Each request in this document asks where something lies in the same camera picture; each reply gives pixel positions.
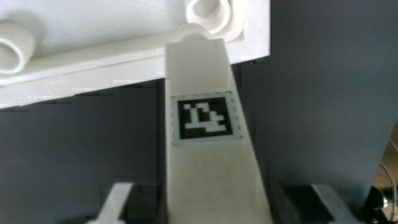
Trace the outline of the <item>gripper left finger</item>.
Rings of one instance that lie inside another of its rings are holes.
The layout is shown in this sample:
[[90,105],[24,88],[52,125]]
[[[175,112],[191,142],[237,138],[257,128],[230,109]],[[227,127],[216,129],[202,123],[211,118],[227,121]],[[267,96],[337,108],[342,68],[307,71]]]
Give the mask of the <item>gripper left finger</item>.
[[131,193],[132,183],[113,184],[97,216],[84,224],[125,224],[120,219],[122,209]]

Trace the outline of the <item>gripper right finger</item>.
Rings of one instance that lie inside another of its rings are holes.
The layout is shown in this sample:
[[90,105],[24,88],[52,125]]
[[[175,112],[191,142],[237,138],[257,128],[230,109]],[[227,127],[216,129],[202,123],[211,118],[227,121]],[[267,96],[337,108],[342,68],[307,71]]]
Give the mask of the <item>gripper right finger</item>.
[[323,184],[289,186],[282,208],[285,224],[360,224],[333,188]]

